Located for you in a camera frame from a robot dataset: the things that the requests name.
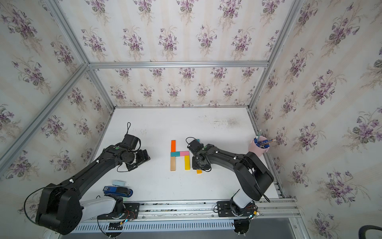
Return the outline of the pink wooden block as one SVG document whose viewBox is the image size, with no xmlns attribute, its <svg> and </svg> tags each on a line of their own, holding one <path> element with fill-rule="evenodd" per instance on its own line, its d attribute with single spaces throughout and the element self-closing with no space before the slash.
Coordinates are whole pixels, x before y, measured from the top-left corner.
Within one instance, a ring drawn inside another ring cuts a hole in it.
<svg viewBox="0 0 382 239">
<path fill-rule="evenodd" d="M 180 151 L 180 156 L 189 156 L 190 152 L 189 151 Z"/>
</svg>

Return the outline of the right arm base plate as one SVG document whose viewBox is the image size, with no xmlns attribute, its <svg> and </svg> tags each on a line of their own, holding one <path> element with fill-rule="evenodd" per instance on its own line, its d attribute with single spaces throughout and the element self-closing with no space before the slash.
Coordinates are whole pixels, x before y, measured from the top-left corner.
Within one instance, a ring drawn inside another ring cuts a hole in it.
<svg viewBox="0 0 382 239">
<path fill-rule="evenodd" d="M 230 201 L 217 201 L 216 210 L 219 217 L 250 217 L 256 215 L 258 207 L 254 202 L 248 203 L 244 208 Z"/>
</svg>

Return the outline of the orange wooden block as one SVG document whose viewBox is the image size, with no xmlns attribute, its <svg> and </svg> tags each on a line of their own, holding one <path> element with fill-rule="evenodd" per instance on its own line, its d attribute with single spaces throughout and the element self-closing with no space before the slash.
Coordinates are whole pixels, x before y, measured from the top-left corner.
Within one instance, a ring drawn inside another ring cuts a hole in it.
<svg viewBox="0 0 382 239">
<path fill-rule="evenodd" d="M 176 141 L 171 140 L 171 152 L 176 152 Z"/>
</svg>

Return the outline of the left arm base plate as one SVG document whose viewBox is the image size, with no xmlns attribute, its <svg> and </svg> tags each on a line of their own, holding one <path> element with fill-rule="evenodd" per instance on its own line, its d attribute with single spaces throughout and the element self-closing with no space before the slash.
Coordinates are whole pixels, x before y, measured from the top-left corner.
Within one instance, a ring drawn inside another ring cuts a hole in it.
<svg viewBox="0 0 382 239">
<path fill-rule="evenodd" d="M 139 213 L 139 203 L 117 203 L 111 213 L 97 216 L 98 220 L 134 220 Z"/>
</svg>

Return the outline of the small teal wooden block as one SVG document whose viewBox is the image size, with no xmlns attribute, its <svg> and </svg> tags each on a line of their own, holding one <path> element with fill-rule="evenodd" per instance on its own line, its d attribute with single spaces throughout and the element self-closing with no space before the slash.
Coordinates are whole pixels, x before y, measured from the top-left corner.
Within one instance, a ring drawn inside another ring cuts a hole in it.
<svg viewBox="0 0 382 239">
<path fill-rule="evenodd" d="M 171 157 L 179 157 L 181 156 L 181 153 L 179 151 L 171 152 Z"/>
</svg>

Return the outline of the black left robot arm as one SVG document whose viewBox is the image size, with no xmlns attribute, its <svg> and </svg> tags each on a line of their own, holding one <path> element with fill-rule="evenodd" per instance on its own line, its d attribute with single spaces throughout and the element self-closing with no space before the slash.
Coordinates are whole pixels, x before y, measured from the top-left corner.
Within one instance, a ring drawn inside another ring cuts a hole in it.
<svg viewBox="0 0 382 239">
<path fill-rule="evenodd" d="M 83 170 L 60 184 L 48 184 L 42 188 L 35 217 L 37 225 L 67 235 L 82 221 L 114 211 L 121 197 L 100 197 L 81 202 L 83 195 L 106 173 L 127 165 L 132 171 L 150 160 L 147 150 L 133 152 L 121 146 L 111 145 Z"/>
</svg>

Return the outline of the natural wood block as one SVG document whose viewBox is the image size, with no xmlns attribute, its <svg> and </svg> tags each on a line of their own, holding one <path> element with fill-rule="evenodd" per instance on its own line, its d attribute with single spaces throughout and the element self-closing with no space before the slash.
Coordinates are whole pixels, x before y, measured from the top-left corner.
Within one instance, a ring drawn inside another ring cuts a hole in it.
<svg viewBox="0 0 382 239">
<path fill-rule="evenodd" d="M 176 171 L 176 157 L 170 159 L 170 171 Z"/>
</svg>

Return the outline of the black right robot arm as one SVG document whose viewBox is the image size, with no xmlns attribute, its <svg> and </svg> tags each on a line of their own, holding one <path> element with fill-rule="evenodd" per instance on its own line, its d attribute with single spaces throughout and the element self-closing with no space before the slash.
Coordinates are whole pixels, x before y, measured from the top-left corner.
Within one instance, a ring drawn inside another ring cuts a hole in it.
<svg viewBox="0 0 382 239">
<path fill-rule="evenodd" d="M 192 153 L 192 168 L 209 172 L 212 165 L 216 164 L 235 173 L 241 189 L 230 199 L 232 212 L 239 216 L 253 201 L 265 197 L 268 188 L 274 183 L 270 170 L 253 152 L 246 154 L 231 153 L 207 144 L 203 145 L 197 140 L 188 144 Z"/>
</svg>

